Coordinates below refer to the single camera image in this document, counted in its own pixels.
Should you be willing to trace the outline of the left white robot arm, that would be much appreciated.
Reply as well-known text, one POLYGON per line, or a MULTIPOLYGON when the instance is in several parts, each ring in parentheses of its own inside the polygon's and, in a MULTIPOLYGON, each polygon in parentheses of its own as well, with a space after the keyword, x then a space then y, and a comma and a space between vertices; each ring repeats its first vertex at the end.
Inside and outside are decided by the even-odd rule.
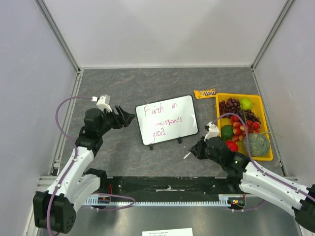
POLYGON ((134 118, 134 114, 120 106, 111 112, 99 108, 86 111, 84 126, 67 164, 46 191, 36 192, 33 197, 36 227, 46 229, 52 236, 69 233, 86 199, 92 193, 104 193, 108 188, 105 171, 90 169, 84 174, 103 144, 103 135, 111 129, 129 126, 134 118))

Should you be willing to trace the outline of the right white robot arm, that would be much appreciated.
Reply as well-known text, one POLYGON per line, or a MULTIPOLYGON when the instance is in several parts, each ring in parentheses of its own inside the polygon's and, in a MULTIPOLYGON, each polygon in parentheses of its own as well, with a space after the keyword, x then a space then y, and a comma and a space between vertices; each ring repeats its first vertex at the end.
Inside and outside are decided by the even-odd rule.
POLYGON ((230 176, 225 187, 230 193, 240 190, 268 201, 294 216, 310 232, 315 231, 315 187, 288 180, 259 165, 239 152, 232 151, 221 137, 201 137, 190 148, 197 159, 210 159, 230 176))

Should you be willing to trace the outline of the white whiteboard black frame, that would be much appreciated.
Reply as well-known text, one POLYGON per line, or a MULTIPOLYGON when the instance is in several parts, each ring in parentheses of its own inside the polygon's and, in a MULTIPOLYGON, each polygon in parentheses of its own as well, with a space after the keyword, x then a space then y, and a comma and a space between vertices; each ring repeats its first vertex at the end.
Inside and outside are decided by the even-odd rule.
POLYGON ((199 132, 191 95, 138 105, 136 119, 145 146, 179 139, 199 132))

